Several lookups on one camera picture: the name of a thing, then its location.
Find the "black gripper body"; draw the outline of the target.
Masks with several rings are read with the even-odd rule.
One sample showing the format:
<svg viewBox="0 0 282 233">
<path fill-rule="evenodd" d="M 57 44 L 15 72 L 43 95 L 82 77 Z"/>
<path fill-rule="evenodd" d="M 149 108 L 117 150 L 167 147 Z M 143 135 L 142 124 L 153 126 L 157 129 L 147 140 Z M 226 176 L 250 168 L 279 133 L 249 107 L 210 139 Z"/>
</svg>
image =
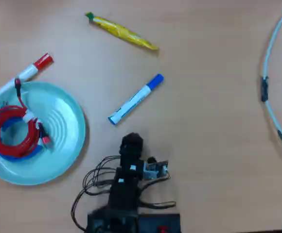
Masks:
<svg viewBox="0 0 282 233">
<path fill-rule="evenodd" d="M 117 179 L 143 179 L 144 161 L 129 156 L 120 156 L 120 166 L 116 169 Z"/>
</svg>

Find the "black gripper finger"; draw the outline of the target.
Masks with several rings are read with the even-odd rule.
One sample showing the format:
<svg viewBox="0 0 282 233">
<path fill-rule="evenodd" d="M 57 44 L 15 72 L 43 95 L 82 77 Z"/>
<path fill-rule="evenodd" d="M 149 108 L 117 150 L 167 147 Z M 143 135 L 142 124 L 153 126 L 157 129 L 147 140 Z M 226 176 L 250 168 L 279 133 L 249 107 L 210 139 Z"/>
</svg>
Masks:
<svg viewBox="0 0 282 233">
<path fill-rule="evenodd" d="M 132 151 L 136 157 L 141 157 L 143 150 L 143 138 L 138 133 L 132 133 Z"/>
<path fill-rule="evenodd" d="M 122 138 L 119 154 L 121 156 L 129 156 L 131 154 L 131 133 Z"/>
</svg>

